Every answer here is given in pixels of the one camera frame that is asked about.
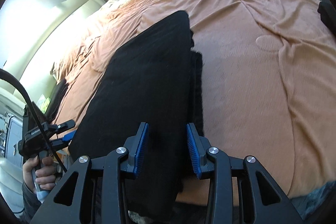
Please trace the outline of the person's left hand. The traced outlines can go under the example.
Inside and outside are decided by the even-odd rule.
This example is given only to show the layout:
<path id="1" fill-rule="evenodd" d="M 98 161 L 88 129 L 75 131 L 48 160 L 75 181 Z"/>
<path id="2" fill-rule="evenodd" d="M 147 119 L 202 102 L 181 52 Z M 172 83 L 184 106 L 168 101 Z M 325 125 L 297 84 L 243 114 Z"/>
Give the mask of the person's left hand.
<path id="1" fill-rule="evenodd" d="M 55 177 L 55 166 L 52 157 L 44 157 L 42 159 L 42 164 L 44 167 L 35 171 L 36 178 L 33 178 L 32 171 L 39 164 L 39 158 L 28 159 L 23 165 L 23 181 L 25 182 L 27 188 L 34 194 L 37 192 L 35 184 L 38 184 L 42 190 L 52 190 L 56 185 Z"/>

